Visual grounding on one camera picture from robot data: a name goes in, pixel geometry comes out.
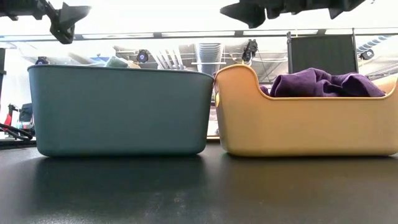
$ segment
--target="purple towel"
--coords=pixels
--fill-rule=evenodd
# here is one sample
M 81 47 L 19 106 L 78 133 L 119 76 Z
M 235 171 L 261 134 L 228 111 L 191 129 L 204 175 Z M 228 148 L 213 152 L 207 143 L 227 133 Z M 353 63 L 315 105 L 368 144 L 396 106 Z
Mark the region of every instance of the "purple towel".
M 349 73 L 330 75 L 316 68 L 309 68 L 291 75 L 279 75 L 271 91 L 264 86 L 260 89 L 271 97 L 380 97 L 384 96 L 367 77 Z

